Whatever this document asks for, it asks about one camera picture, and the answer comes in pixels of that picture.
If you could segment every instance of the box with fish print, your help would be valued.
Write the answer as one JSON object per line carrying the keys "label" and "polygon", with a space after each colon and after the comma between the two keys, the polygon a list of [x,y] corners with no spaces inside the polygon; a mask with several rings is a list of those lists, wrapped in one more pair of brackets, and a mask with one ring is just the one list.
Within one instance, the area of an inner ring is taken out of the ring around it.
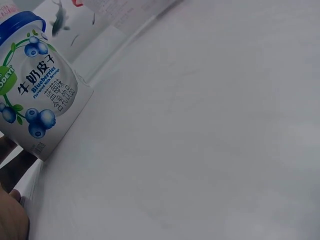
{"label": "box with fish print", "polygon": [[51,22],[50,41],[90,81],[118,49],[176,1],[104,0],[99,7],[101,0],[89,0],[81,1],[87,7],[76,7],[72,0],[45,0],[34,12]]}
{"label": "box with fish print", "polygon": [[46,22],[30,11],[0,24],[0,130],[42,160],[93,93],[45,29]]}

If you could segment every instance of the blueberry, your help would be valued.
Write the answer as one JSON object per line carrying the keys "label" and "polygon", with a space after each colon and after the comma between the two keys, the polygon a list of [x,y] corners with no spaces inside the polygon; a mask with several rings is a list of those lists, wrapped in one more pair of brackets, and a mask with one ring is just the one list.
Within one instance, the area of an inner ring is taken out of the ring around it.
{"label": "blueberry", "polygon": [[0,102],[0,113],[2,113],[5,109],[6,105],[3,102]]}
{"label": "blueberry", "polygon": [[2,116],[4,120],[6,120],[10,124],[13,124],[17,118],[16,112],[9,106],[4,107]]}
{"label": "blueberry", "polygon": [[37,44],[37,43],[39,42],[39,38],[37,38],[36,36],[31,36],[31,37],[29,38],[29,42],[30,42],[31,44]]}
{"label": "blueberry", "polygon": [[38,45],[34,43],[29,43],[24,47],[24,53],[30,58],[33,58],[38,55]]}
{"label": "blueberry", "polygon": [[47,35],[45,35],[43,32],[41,33],[41,36],[42,36],[45,40],[48,40]]}
{"label": "blueberry", "polygon": [[37,45],[38,45],[39,54],[44,55],[48,53],[48,47],[44,43],[39,42]]}
{"label": "blueberry", "polygon": [[44,126],[39,121],[35,121],[30,123],[29,125],[29,133],[35,139],[41,139],[46,135],[46,130]]}
{"label": "blueberry", "polygon": [[35,122],[39,118],[39,112],[35,108],[29,108],[25,112],[25,119],[28,123]]}
{"label": "blueberry", "polygon": [[49,109],[42,110],[39,117],[44,129],[50,129],[56,124],[56,116],[53,111]]}

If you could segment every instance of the white surface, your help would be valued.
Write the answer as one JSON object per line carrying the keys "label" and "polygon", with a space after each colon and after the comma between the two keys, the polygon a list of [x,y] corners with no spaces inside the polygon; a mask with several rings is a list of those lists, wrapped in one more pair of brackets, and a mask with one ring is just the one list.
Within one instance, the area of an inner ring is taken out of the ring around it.
{"label": "white surface", "polygon": [[101,71],[43,166],[30,239],[318,239],[319,11],[172,9]]}

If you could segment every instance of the green leaf illustration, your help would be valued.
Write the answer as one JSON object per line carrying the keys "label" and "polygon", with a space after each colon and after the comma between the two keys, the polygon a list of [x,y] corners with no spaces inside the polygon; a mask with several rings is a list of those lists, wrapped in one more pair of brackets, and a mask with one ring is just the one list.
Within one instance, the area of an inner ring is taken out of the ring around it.
{"label": "green leaf illustration", "polygon": [[54,51],[54,52],[57,51],[57,50],[56,50],[52,45],[50,45],[49,43],[48,43],[47,45],[48,45],[48,48],[50,48],[50,50],[52,50],[52,51]]}
{"label": "green leaf illustration", "polygon": [[24,107],[21,106],[20,104],[16,104],[16,105],[14,105],[12,108],[13,108],[13,110],[16,111],[16,112],[20,112],[20,111],[22,111],[22,110],[24,109]]}
{"label": "green leaf illustration", "polygon": [[19,117],[19,116],[16,116],[16,119],[17,119],[17,121],[18,121],[18,123],[20,124],[20,125],[22,125],[22,119],[21,119],[21,117]]}
{"label": "green leaf illustration", "polygon": [[17,46],[16,46],[16,44],[13,42],[13,43],[11,44],[11,51],[14,52],[14,51],[16,50],[16,48],[17,48]]}

